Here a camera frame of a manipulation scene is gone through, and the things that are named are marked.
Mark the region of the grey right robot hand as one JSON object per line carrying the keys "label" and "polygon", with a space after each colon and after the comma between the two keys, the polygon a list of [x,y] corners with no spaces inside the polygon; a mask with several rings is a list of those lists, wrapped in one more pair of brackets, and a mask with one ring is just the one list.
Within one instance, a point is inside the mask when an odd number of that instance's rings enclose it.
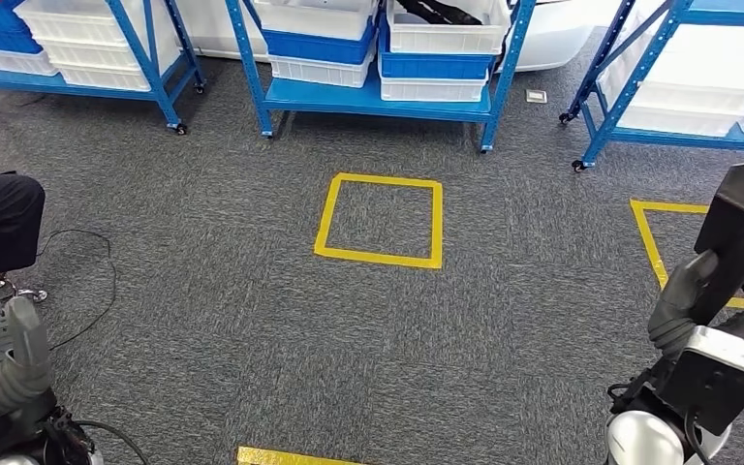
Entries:
{"label": "grey right robot hand", "polygon": [[[649,339],[664,357],[678,358],[695,327],[711,326],[711,316],[694,317],[692,309],[717,265],[717,255],[706,251],[677,266],[669,276],[647,325]],[[744,311],[715,328],[744,339]]]}

